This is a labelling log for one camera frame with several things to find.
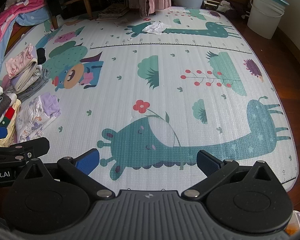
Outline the folded yellow red green clothes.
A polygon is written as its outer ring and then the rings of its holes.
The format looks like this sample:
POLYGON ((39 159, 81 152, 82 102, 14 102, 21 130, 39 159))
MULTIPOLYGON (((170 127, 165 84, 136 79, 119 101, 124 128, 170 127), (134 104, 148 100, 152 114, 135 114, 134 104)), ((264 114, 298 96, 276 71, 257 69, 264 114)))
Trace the folded yellow red green clothes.
POLYGON ((0 127, 7 129, 7 135, 0 139, 0 147, 8 147, 16 142, 16 117, 21 106, 10 79, 0 81, 0 127))

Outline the stack of books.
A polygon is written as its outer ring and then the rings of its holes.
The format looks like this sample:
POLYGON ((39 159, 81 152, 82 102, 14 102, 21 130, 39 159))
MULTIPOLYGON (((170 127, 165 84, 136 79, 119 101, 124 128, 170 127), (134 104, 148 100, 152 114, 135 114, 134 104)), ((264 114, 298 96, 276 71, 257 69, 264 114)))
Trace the stack of books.
POLYGON ((98 13, 97 20, 114 20, 122 17, 127 11, 128 8, 126 6, 109 6, 98 13))

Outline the cartoon animal play mat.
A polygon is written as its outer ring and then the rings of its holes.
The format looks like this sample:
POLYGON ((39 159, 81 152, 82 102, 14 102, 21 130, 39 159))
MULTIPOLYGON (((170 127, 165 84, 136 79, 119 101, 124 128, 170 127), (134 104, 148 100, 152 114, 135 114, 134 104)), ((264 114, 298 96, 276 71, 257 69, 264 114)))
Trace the cartoon animal play mat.
POLYGON ((35 26, 7 54, 45 49, 61 115, 43 130, 46 163, 96 148, 91 177, 111 188, 178 190, 204 179, 205 150, 241 165, 264 160, 285 190, 298 177, 292 132, 262 63, 222 15, 172 7, 149 18, 35 26), (161 35, 143 28, 162 22, 161 35))

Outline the folded pink beige clothes stack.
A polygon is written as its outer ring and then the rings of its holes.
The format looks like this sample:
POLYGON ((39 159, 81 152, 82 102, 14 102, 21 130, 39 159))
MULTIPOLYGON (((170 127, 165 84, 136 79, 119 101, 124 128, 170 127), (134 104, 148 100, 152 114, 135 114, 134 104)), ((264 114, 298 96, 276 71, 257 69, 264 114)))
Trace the folded pink beige clothes stack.
POLYGON ((11 85, 15 93, 21 93, 42 74, 42 65, 38 63, 36 47, 28 44, 17 56, 5 62, 6 85, 11 85))

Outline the grey folded garment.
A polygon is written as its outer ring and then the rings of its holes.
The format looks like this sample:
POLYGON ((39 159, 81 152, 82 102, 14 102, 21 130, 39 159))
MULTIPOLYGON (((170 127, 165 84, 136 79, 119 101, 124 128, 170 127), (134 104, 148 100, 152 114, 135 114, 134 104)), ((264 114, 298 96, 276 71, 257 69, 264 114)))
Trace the grey folded garment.
POLYGON ((17 99, 21 102, 27 100, 34 94, 36 94, 45 84, 48 82, 50 77, 50 70, 47 68, 43 69, 41 76, 29 87, 27 87, 22 92, 16 92, 12 85, 9 85, 8 88, 5 90, 6 93, 15 93, 17 95, 17 99))

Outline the black sock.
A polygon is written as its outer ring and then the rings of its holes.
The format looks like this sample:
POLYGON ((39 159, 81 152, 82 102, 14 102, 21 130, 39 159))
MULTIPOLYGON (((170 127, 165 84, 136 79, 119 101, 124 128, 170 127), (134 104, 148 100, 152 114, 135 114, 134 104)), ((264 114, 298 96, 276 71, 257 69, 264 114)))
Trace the black sock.
POLYGON ((45 49, 38 48, 37 49, 37 62, 38 64, 43 64, 46 61, 45 49))

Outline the white floral purple-trim pants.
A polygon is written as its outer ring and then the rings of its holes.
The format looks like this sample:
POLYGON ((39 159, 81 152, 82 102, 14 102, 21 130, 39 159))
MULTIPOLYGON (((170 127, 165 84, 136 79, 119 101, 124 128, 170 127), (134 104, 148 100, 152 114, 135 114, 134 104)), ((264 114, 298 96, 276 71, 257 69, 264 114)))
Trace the white floral purple-trim pants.
POLYGON ((56 95, 46 92, 21 105, 16 118, 17 143, 43 136, 43 130, 61 115, 56 95))

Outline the pink and blue blanket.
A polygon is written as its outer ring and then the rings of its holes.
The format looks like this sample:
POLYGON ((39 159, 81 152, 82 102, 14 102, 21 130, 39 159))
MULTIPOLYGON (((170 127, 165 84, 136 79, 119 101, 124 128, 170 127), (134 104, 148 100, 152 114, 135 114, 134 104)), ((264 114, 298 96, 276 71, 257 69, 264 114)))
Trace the pink and blue blanket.
POLYGON ((34 26, 49 18, 45 0, 21 0, 0 13, 0 72, 13 25, 34 26))

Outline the white bucket teal rim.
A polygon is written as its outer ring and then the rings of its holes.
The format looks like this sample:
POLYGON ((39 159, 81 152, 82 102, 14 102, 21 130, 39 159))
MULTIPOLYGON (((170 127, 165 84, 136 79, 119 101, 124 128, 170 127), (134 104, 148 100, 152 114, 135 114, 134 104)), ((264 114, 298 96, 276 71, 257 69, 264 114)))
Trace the white bucket teal rim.
POLYGON ((258 35, 271 39, 289 3, 286 0, 250 0, 250 4, 247 26, 258 35))

